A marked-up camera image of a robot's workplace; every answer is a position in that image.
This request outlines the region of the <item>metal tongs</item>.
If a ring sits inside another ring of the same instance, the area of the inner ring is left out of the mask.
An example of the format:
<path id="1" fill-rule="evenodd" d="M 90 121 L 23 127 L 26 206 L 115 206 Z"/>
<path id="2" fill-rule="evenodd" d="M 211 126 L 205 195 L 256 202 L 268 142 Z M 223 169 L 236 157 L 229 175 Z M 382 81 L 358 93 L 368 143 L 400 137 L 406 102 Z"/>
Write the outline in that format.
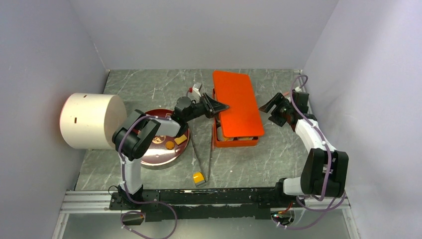
<path id="1" fill-rule="evenodd" d="M 209 135 L 210 139 L 208 140 L 208 147 L 207 151 L 205 151 L 205 146 L 201 144 L 201 130 L 200 132 L 197 131 L 197 127 L 194 123 L 190 125 L 191 127 L 191 144 L 193 148 L 194 159 L 197 161 L 199 172 L 203 180 L 196 185 L 206 185 L 211 177 L 211 160 L 212 154 L 214 150 L 214 142 L 213 142 L 213 132 L 211 128 L 211 133 Z"/>

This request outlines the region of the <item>orange box lid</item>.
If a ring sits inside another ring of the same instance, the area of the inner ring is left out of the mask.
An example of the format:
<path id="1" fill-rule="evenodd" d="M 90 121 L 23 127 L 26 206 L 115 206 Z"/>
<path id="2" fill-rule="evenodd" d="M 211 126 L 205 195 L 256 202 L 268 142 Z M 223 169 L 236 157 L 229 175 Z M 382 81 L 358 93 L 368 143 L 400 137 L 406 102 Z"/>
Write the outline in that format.
<path id="1" fill-rule="evenodd" d="M 229 108 L 219 114 L 225 137 L 260 137 L 265 134 L 254 89 L 247 74 L 214 71 L 216 100 Z"/>

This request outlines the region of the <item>orange compartment box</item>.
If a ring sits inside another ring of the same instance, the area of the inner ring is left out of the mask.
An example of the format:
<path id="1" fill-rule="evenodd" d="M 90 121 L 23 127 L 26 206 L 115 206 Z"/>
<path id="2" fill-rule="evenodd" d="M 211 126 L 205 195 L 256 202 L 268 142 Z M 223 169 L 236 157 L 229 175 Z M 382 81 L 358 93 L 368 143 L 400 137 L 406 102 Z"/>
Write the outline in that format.
<path id="1" fill-rule="evenodd" d="M 215 147 L 246 147 L 255 146 L 259 137 L 265 134 L 262 123 L 256 123 L 253 129 L 256 130 L 256 136 L 237 136 L 225 137 L 221 123 L 220 114 L 215 117 L 212 129 L 212 145 Z"/>

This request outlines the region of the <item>dark red round plate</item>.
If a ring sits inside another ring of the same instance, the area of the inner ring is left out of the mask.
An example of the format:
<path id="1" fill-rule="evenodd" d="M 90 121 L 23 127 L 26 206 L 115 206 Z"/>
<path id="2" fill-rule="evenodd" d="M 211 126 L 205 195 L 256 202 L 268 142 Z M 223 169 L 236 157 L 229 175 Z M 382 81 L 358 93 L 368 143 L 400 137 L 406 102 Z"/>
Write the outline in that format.
<path id="1" fill-rule="evenodd" d="M 141 158 L 141 164 L 144 166 L 155 167 L 162 166 L 176 160 L 185 151 L 190 140 L 190 130 L 188 129 L 184 134 L 188 137 L 188 140 L 181 145 L 175 144 L 175 148 L 173 150 L 167 150 L 165 144 L 168 141 L 174 142 L 176 137 L 166 135 L 155 136 L 148 150 Z"/>

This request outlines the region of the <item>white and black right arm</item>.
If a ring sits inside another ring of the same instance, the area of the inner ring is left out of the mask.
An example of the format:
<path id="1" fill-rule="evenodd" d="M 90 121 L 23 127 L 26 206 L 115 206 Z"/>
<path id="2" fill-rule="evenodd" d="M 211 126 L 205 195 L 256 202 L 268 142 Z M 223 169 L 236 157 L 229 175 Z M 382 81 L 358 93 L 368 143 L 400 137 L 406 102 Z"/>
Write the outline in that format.
<path id="1" fill-rule="evenodd" d="M 274 202 L 288 205 L 293 196 L 313 195 L 341 197 L 344 194 L 349 157 L 326 139 L 317 119 L 308 112 L 309 94 L 292 91 L 291 99 L 277 93 L 259 110 L 269 113 L 269 120 L 278 126 L 288 124 L 302 140 L 308 156 L 299 177 L 281 179 L 282 186 L 274 192 Z"/>

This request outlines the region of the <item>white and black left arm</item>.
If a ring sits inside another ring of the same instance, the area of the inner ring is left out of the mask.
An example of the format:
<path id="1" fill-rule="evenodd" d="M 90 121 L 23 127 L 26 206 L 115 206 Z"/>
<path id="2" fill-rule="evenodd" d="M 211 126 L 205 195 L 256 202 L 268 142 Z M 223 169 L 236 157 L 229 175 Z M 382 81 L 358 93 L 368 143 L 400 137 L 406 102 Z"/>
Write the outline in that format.
<path id="1" fill-rule="evenodd" d="M 188 130 L 189 121 L 201 116 L 211 119 L 228 109 L 229 105 L 203 93 L 197 100 L 179 97 L 170 116 L 153 116 L 135 110 L 112 136 L 121 163 L 121 181 L 117 189 L 122 202 L 129 209 L 146 203 L 142 195 L 140 163 L 156 136 L 181 137 Z"/>

